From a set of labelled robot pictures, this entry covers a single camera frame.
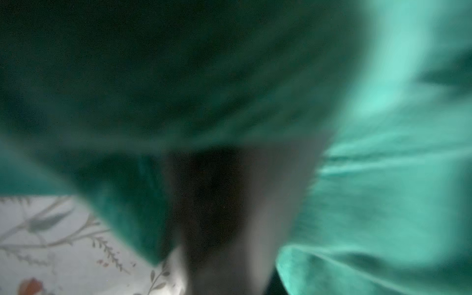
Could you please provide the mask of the green trousers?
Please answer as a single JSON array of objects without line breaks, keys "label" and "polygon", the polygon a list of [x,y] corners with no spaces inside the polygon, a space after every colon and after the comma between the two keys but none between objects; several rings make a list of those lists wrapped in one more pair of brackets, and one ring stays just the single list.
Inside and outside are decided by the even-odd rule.
[{"label": "green trousers", "polygon": [[470,1],[1,2],[1,194],[77,195],[150,264],[165,156],[321,133],[263,295],[469,295]]}]

